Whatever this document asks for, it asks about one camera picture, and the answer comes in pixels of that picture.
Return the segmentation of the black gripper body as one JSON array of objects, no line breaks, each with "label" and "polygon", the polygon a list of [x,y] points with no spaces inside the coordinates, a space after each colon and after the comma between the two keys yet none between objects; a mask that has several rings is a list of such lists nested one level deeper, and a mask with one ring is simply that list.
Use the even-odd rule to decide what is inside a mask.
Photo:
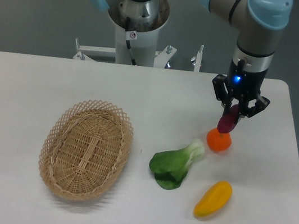
[{"label": "black gripper body", "polygon": [[260,72],[238,72],[237,65],[231,60],[225,85],[227,90],[233,89],[235,98],[240,98],[244,94],[247,100],[254,100],[261,93],[261,84],[265,76],[266,70]]}]

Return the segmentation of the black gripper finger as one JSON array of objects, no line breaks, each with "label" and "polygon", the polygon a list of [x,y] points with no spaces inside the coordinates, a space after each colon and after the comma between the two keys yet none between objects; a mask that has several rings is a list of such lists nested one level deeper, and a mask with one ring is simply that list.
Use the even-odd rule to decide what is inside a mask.
[{"label": "black gripper finger", "polygon": [[251,118],[254,115],[257,115],[263,110],[265,110],[267,106],[270,104],[270,101],[266,97],[257,95],[255,104],[252,107],[249,107],[248,104],[249,101],[247,99],[244,99],[244,95],[242,95],[242,99],[240,99],[238,103],[238,113],[235,119],[236,124],[239,122],[240,119],[244,117]]},{"label": "black gripper finger", "polygon": [[223,109],[223,116],[230,112],[232,106],[233,89],[230,84],[230,79],[227,76],[218,74],[212,79],[215,96],[221,102]]}]

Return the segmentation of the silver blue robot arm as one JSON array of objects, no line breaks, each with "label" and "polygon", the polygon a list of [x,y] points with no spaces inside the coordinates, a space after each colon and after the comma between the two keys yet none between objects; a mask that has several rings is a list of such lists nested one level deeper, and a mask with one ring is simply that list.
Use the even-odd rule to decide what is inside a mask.
[{"label": "silver blue robot arm", "polygon": [[[117,13],[124,33],[128,63],[140,65],[134,53],[137,32],[158,28],[161,0],[90,0],[100,11]],[[216,98],[224,114],[235,121],[252,117],[270,101],[260,87],[270,66],[282,31],[287,26],[293,0],[198,0],[209,12],[239,31],[227,76],[213,79]]]}]

